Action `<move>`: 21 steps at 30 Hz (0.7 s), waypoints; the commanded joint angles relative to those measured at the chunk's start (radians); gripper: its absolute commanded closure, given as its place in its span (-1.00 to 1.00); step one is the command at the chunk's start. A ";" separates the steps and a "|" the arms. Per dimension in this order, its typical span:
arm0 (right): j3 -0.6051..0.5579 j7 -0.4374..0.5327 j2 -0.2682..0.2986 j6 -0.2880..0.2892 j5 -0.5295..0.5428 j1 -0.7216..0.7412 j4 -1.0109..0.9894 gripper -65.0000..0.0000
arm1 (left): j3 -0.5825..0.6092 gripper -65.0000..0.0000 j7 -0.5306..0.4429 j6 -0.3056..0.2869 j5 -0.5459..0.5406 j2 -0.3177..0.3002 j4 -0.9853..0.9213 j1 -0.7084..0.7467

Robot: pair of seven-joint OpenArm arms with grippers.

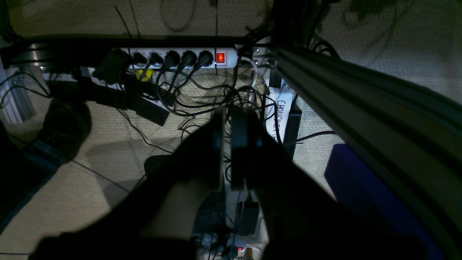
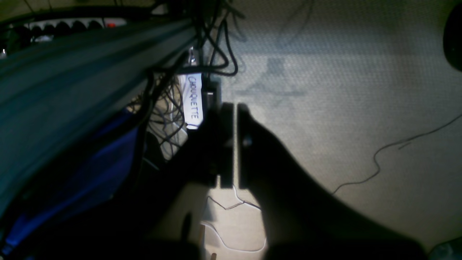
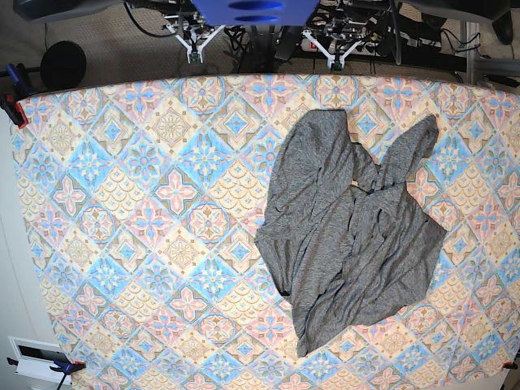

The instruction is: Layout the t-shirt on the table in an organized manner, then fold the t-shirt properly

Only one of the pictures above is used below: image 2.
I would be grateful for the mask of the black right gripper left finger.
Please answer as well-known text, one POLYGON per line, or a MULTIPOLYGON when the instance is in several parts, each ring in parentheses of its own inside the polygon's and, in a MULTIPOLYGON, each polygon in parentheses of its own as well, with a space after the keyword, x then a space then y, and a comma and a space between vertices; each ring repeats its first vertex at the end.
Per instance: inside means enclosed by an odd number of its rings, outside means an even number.
POLYGON ((209 191, 233 183, 233 109, 223 103, 210 110, 172 159, 144 181, 146 259, 201 258, 209 191))

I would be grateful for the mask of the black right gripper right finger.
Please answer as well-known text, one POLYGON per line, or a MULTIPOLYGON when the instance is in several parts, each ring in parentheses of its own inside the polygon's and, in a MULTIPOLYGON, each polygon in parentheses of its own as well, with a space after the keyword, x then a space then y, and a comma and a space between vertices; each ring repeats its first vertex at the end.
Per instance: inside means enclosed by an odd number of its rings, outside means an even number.
POLYGON ((373 222, 323 189, 276 136, 237 106, 239 186, 260 205, 266 260, 425 260, 415 240, 373 222))

